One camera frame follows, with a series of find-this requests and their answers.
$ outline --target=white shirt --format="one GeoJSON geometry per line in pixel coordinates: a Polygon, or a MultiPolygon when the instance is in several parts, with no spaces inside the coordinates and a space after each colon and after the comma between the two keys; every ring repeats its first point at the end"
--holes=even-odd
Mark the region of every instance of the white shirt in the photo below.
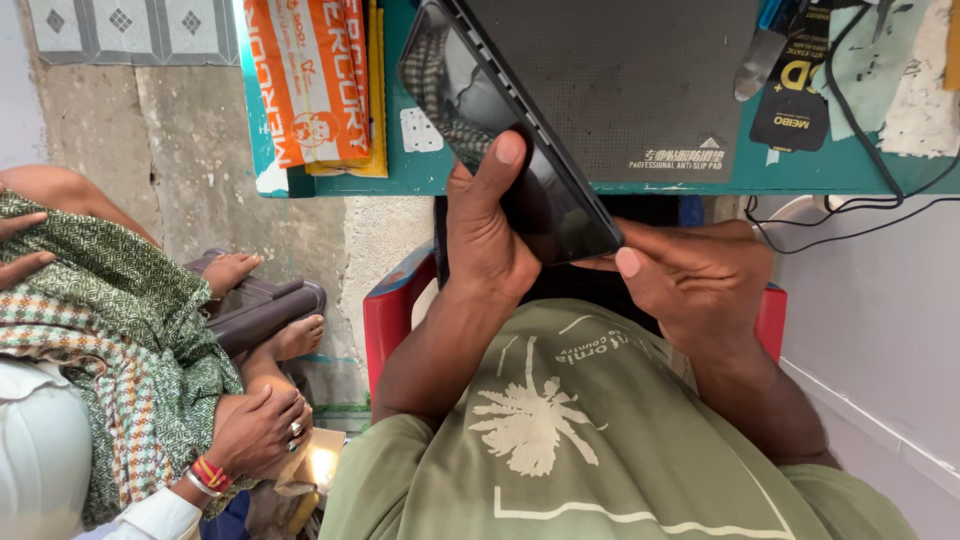
{"type": "MultiPolygon", "coordinates": [[[[83,531],[92,441],[86,405],[50,362],[0,359],[0,531],[68,540],[83,531]]],[[[202,512],[161,489],[117,517],[108,540],[199,540],[202,512]]]]}

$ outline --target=silver bangle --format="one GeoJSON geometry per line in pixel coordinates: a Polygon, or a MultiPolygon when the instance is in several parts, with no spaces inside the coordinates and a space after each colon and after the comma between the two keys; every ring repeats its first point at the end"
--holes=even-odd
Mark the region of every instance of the silver bangle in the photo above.
{"type": "Polygon", "coordinates": [[[216,499],[216,498],[220,497],[221,495],[223,495],[223,493],[217,493],[216,491],[213,491],[212,489],[206,487],[206,486],[204,485],[204,483],[201,482],[200,479],[197,477],[197,473],[193,472],[193,469],[187,469],[187,470],[186,470],[186,477],[189,478],[190,481],[193,482],[193,485],[197,486],[197,489],[199,489],[199,490],[203,491],[204,493],[206,493],[206,495],[207,495],[208,497],[212,497],[212,498],[216,499]]]}

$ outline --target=white sleeve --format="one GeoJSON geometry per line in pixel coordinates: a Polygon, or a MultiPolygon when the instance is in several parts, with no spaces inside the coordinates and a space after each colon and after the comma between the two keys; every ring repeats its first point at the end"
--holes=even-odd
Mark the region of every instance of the white sleeve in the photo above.
{"type": "Polygon", "coordinates": [[[176,493],[163,488],[131,504],[117,516],[120,527],[104,540],[194,540],[203,513],[176,493]]]}

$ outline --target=electric cable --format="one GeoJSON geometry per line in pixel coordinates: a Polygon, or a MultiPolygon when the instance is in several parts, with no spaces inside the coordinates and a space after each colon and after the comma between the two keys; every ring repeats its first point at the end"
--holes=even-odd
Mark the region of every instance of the electric cable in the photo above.
{"type": "Polygon", "coordinates": [[[913,217],[913,216],[921,213],[922,211],[924,211],[924,210],[926,210],[926,209],[929,209],[930,207],[934,206],[934,205],[937,204],[937,203],[947,202],[947,201],[960,201],[960,197],[942,197],[942,198],[939,198],[939,199],[935,199],[935,200],[933,200],[933,201],[930,201],[930,203],[927,204],[927,205],[925,205],[924,207],[922,207],[922,208],[920,208],[920,209],[917,209],[917,210],[915,210],[915,211],[913,211],[913,212],[910,212],[909,214],[907,214],[907,215],[905,215],[905,216],[903,216],[903,217],[900,217],[900,218],[898,218],[898,219],[896,219],[896,220],[890,221],[890,222],[885,223],[885,224],[883,224],[883,225],[879,225],[879,226],[877,226],[877,227],[873,227],[873,228],[871,228],[871,229],[868,229],[868,230],[866,230],[866,231],[862,231],[862,232],[860,232],[860,233],[846,234],[846,235],[843,235],[843,236],[835,236],[835,237],[831,237],[831,238],[825,238],[825,239],[823,239],[823,240],[818,240],[818,241],[816,241],[816,242],[812,242],[812,243],[807,244],[807,245],[803,246],[802,248],[799,248],[799,249],[796,249],[796,250],[782,250],[782,249],[780,249],[779,247],[777,247],[777,246],[773,243],[773,240],[770,238],[770,236],[767,234],[767,232],[764,231],[764,229],[763,229],[763,224],[766,224],[766,223],[782,223],[782,224],[785,224],[785,225],[793,225],[793,226],[798,226],[798,227],[817,227],[817,226],[825,223],[825,222],[826,222],[828,219],[830,219],[830,217],[832,217],[834,214],[838,214],[838,213],[846,213],[846,212],[848,212],[848,211],[852,211],[852,210],[856,210],[856,209],[896,209],[896,208],[899,208],[900,206],[903,205],[903,202],[904,202],[906,199],[909,199],[910,197],[913,197],[913,196],[915,196],[915,195],[919,195],[919,194],[927,191],[928,189],[930,189],[930,188],[933,187],[934,185],[936,185],[936,184],[937,184],[938,182],[940,182],[944,177],[946,177],[949,173],[953,172],[953,170],[957,167],[957,164],[960,163],[960,149],[958,149],[956,157],[953,159],[953,161],[950,163],[950,165],[944,170],[944,172],[942,172],[940,175],[938,175],[938,176],[937,176],[935,179],[933,179],[932,181],[928,182],[927,184],[924,184],[923,186],[915,189],[914,191],[911,191],[911,192],[909,192],[909,193],[904,193],[903,190],[902,190],[902,188],[900,187],[900,185],[897,183],[897,181],[894,179],[893,175],[890,173],[890,169],[887,168],[886,163],[883,162],[883,158],[882,158],[882,156],[880,155],[880,152],[877,150],[877,148],[874,146],[873,142],[871,142],[871,140],[867,137],[867,135],[866,135],[866,134],[863,132],[863,130],[860,128],[860,125],[857,123],[856,118],[855,118],[855,116],[853,115],[853,111],[852,111],[852,109],[851,109],[851,107],[850,107],[850,104],[847,102],[847,98],[843,95],[843,92],[840,90],[840,86],[837,84],[836,78],[835,78],[834,75],[833,75],[833,57],[834,57],[834,55],[836,54],[837,49],[840,47],[840,44],[843,42],[844,38],[847,37],[847,35],[850,33],[850,31],[853,29],[853,27],[855,27],[855,26],[857,25],[857,23],[859,23],[860,20],[863,19],[863,16],[867,13],[867,10],[869,10],[869,9],[871,8],[871,6],[872,6],[872,5],[870,5],[870,4],[867,4],[867,5],[863,6],[863,7],[860,9],[860,11],[857,12],[857,14],[853,17],[853,19],[851,19],[851,22],[848,23],[847,26],[844,27],[843,31],[840,32],[840,34],[837,36],[837,39],[831,44],[831,46],[830,46],[830,48],[829,48],[829,50],[828,50],[828,53],[827,53],[827,57],[826,57],[826,59],[825,59],[826,70],[827,70],[827,71],[826,71],[827,85],[829,86],[830,91],[833,92],[833,96],[834,96],[834,99],[835,99],[836,102],[837,102],[837,105],[840,106],[840,109],[843,111],[844,117],[847,119],[847,122],[850,124],[851,129],[853,130],[853,134],[856,135],[857,140],[859,140],[859,142],[860,142],[860,144],[863,146],[864,150],[866,150],[867,154],[868,154],[869,157],[870,157],[870,160],[871,160],[871,161],[874,163],[874,165],[876,166],[877,170],[878,170],[879,173],[880,173],[880,176],[883,178],[883,181],[890,187],[890,190],[893,191],[894,196],[893,196],[893,197],[884,197],[884,198],[877,198],[877,197],[854,197],[854,198],[852,198],[852,199],[849,199],[849,200],[845,201],[843,204],[841,204],[841,205],[840,205],[839,207],[837,207],[836,209],[831,209],[831,208],[829,207],[829,198],[827,198],[827,202],[826,202],[826,204],[827,204],[827,215],[824,216],[823,219],[820,219],[819,221],[815,221],[815,222],[813,222],[813,223],[803,223],[803,222],[789,221],[789,220],[783,220],[783,219],[768,219],[768,220],[757,220],[757,219],[755,219],[755,218],[753,217],[752,212],[753,212],[754,210],[756,210],[756,206],[757,206],[757,204],[758,204],[758,199],[757,199],[757,197],[756,197],[755,195],[751,195],[751,196],[750,196],[750,199],[749,199],[749,202],[747,203],[747,207],[745,208],[745,214],[746,214],[746,216],[747,216],[747,219],[748,219],[751,223],[753,223],[753,224],[760,230],[760,233],[763,235],[764,239],[767,241],[767,244],[770,246],[770,248],[773,249],[775,252],[777,252],[777,253],[779,253],[779,254],[782,254],[782,255],[793,255],[793,254],[796,254],[796,253],[799,253],[799,252],[808,250],[808,249],[810,249],[810,248],[812,248],[812,247],[814,247],[814,246],[818,246],[818,245],[825,244],[825,243],[828,243],[828,242],[834,242],[834,241],[837,241],[837,240],[845,240],[845,239],[849,239],[849,238],[856,238],[856,237],[858,237],[858,236],[862,236],[863,234],[873,233],[873,232],[875,232],[875,231],[879,231],[879,230],[881,230],[881,229],[885,229],[885,228],[887,228],[887,227],[896,225],[896,224],[900,223],[901,221],[904,221],[904,220],[906,220],[906,219],[908,219],[908,218],[910,218],[910,217],[913,217]],[[851,205],[851,204],[854,204],[854,203],[868,203],[868,204],[860,205],[860,206],[856,206],[856,207],[850,207],[850,205],[851,205]],[[891,205],[882,205],[882,204],[877,204],[877,203],[893,203],[893,204],[891,204],[891,205]]]}

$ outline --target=bare foot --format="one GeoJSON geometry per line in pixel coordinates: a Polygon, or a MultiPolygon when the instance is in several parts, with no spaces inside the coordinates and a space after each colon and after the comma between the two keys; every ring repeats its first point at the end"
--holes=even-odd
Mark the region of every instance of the bare foot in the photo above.
{"type": "Polygon", "coordinates": [[[223,300],[227,293],[260,264],[259,255],[230,253],[219,255],[206,266],[203,278],[210,283],[213,300],[223,300]]]}
{"type": "Polygon", "coordinates": [[[287,325],[270,338],[276,347],[274,358],[280,362],[303,356],[317,350],[320,339],[324,337],[324,317],[311,315],[305,319],[287,325]]]}

